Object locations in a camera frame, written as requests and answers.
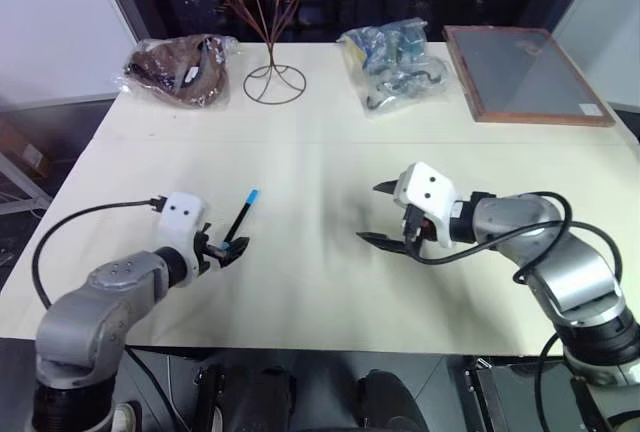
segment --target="floor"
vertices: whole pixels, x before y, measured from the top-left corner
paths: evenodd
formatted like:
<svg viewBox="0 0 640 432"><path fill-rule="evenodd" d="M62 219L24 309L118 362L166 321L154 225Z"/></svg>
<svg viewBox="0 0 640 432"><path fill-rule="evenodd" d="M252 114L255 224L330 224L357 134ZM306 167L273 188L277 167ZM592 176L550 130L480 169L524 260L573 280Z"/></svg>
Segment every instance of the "floor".
<svg viewBox="0 0 640 432"><path fill-rule="evenodd" d="M635 135L640 136L640 115L620 115ZM93 127L97 127L99 120L91 119L87 123L84 133L86 137L91 137L95 131ZM83 148L82 140L70 147L67 155L72 156L74 152L79 155L82 150L80 147ZM73 157L54 161L51 176L40 185L55 195L73 163ZM0 182L0 191L15 193L7 182ZM29 213L5 216L0 220L0 288L37 224L38 219ZM167 356L148 351L138 353L166 389ZM34 354L34 344L31 341L0 339L0 430L21 430L29 413L34 384ZM219 350L200 361L173 357L170 359L170 373L176 406L185 419L190 421L198 389L194 379L199 370L206 369L213 363L255 367L280 365L289 370L298 381L296 411L291 420L291 430L295 432L310 428L354 426L353 417L344 406L344 398L352 396L355 380L371 369L386 370L395 373L413 394L431 432L465 431L467 428L458 390L452 378L452 360L453 358L446 356L416 354ZM558 380L564 383L566 377L562 376ZM505 395L507 399L513 397L512 388L522 385L523 381L516 377L509 383L511 385ZM528 384L524 390L528 397ZM162 402L147 377L126 356L121 362L115 400L138 400L141 403L143 431L167 430L170 422ZM511 414L529 419L520 420L510 430L537 432L537 424L531 420L533 412L530 398L516 402L511 406L515 407L515 412L512 410ZM562 402L552 401L549 407L558 408L558 403ZM574 428L563 427L558 430Z"/></svg>

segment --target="wire stand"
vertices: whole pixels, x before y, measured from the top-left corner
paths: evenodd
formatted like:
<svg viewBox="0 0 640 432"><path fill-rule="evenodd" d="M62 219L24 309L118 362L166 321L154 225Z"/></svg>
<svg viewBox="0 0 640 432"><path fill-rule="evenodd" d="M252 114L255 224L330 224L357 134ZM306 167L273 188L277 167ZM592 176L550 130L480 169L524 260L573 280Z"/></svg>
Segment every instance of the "wire stand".
<svg viewBox="0 0 640 432"><path fill-rule="evenodd" d="M296 67L277 64L274 47L285 27L291 22L301 0L225 0L231 10L249 25L267 46L269 63L245 77L244 93L265 105L281 105L300 97L307 88L307 78Z"/></svg>

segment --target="wire sculpture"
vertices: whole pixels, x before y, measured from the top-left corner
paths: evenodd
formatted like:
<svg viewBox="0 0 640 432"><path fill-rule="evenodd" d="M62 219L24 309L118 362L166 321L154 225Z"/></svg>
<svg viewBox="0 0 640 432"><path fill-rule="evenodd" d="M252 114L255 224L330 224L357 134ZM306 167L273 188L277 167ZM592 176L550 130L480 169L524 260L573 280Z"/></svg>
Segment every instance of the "wire sculpture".
<svg viewBox="0 0 640 432"><path fill-rule="evenodd" d="M307 88L305 75L291 65L276 64L274 47L285 27L291 22L301 0L224 0L231 10L249 25L267 46L269 63L252 70L242 84L245 94L252 100L266 105L281 105L300 97ZM291 92L283 100L270 100L272 80L280 82ZM251 92L249 83L264 82L258 93Z"/></svg>

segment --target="white table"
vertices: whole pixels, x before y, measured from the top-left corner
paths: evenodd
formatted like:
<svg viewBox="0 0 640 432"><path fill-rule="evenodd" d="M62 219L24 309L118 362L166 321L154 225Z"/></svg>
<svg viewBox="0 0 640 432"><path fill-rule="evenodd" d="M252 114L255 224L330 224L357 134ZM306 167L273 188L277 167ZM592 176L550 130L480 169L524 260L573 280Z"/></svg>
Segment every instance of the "white table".
<svg viewBox="0 0 640 432"><path fill-rule="evenodd" d="M0 336L34 337L44 309L31 285L31 255L60 218L184 190L207 199L220 239L257 187L261 195L241 229L251 237L246 254L172 290L131 331L130 343L538 354L552 327L528 289L511 282L515 267L499 254L426 268L355 236L399 236L401 209L371 187L417 160L464 194L565 195L577 220L618 242L623 289L640 314L640 157L622 125L477 124L459 85L396 116L366 119L337 46L328 44L279 46L280 61L303 70L309 88L292 104L259 106L239 92L243 73L261 62L255 47L231 60L225 111L117 99L0 294ZM430 47L447 57L443 44ZM151 247L156 221L140 208L68 224L44 251L45 288L56 298L101 263ZM580 235L608 257L598 239Z"/></svg>

